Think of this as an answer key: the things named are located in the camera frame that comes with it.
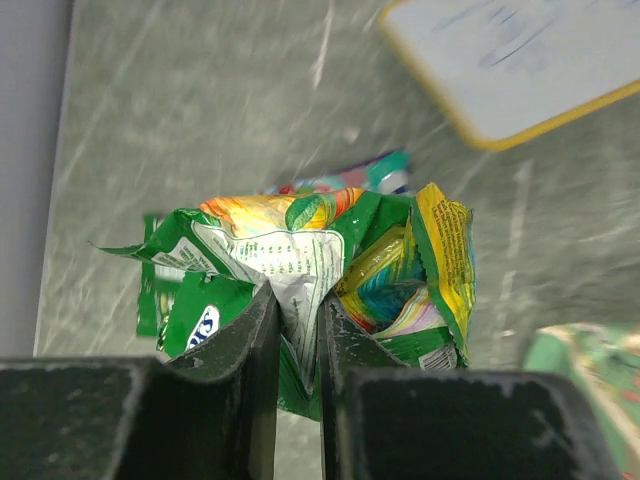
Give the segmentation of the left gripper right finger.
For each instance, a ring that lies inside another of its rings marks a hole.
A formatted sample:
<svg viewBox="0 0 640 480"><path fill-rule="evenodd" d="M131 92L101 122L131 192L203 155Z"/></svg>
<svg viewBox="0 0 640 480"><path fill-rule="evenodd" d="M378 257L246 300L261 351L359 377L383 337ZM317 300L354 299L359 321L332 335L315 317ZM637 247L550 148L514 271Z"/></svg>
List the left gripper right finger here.
<svg viewBox="0 0 640 480"><path fill-rule="evenodd" d="M584 395L548 373L423 371L354 324L318 313L327 479L617 479Z"/></svg>

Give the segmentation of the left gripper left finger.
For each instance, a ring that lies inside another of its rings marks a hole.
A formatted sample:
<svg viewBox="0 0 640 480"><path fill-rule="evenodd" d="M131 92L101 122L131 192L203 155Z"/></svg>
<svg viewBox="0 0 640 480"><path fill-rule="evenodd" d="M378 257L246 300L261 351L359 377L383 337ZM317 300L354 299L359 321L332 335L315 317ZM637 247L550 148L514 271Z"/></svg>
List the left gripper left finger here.
<svg viewBox="0 0 640 480"><path fill-rule="evenodd" d="M280 333L268 286L200 346L1 363L5 479L270 479Z"/></svg>

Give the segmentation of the green Fox's candy bag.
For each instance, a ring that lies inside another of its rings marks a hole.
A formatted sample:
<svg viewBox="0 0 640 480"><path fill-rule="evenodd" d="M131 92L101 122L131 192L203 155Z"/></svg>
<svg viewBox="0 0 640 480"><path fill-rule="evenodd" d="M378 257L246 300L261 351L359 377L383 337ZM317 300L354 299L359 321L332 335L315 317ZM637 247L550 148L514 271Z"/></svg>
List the green Fox's candy bag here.
<svg viewBox="0 0 640 480"><path fill-rule="evenodd" d="M217 265L191 229L198 217L193 209L144 217L136 334L155 339L171 358L204 344L225 323Z"/></svg>

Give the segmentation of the decorated paper gift bag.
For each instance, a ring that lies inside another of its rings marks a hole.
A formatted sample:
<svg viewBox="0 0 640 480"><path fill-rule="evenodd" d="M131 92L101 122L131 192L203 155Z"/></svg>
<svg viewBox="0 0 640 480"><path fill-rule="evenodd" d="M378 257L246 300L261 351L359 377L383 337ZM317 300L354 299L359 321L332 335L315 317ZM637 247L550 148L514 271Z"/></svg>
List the decorated paper gift bag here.
<svg viewBox="0 0 640 480"><path fill-rule="evenodd" d="M536 331L523 368L569 379L588 398L624 479L639 477L639 325L570 323Z"/></svg>

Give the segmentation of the teal Fox's mint bag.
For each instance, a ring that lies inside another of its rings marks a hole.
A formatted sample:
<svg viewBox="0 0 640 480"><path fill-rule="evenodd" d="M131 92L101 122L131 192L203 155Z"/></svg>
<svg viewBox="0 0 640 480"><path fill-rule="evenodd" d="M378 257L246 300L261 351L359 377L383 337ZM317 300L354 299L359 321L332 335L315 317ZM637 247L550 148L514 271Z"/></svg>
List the teal Fox's mint bag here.
<svg viewBox="0 0 640 480"><path fill-rule="evenodd" d="M351 167L288 184L258 190L259 194L287 195L326 193L344 188L359 188L381 194L409 191L409 154L392 150Z"/></svg>

